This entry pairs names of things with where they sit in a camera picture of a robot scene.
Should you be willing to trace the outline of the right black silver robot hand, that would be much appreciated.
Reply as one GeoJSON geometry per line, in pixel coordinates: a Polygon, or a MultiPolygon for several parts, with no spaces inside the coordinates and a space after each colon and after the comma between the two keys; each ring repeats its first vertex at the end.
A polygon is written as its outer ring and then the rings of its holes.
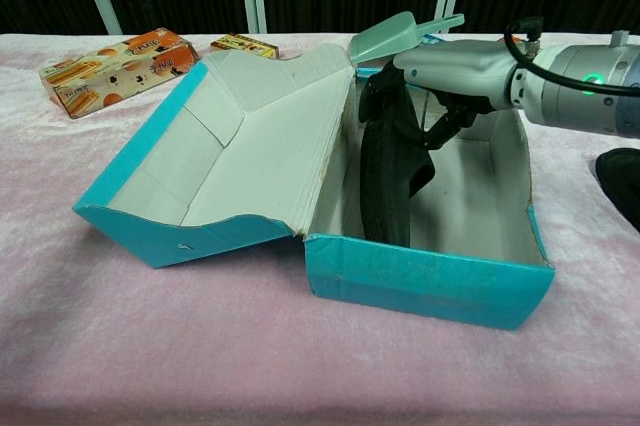
{"type": "Polygon", "coordinates": [[[411,84],[433,93],[446,113],[422,133],[399,130],[428,150],[441,148],[478,115],[512,109],[509,88],[516,62],[502,42],[455,40],[423,44],[396,54],[371,76],[359,104],[359,120],[381,117],[383,101],[396,86],[411,84]]]}

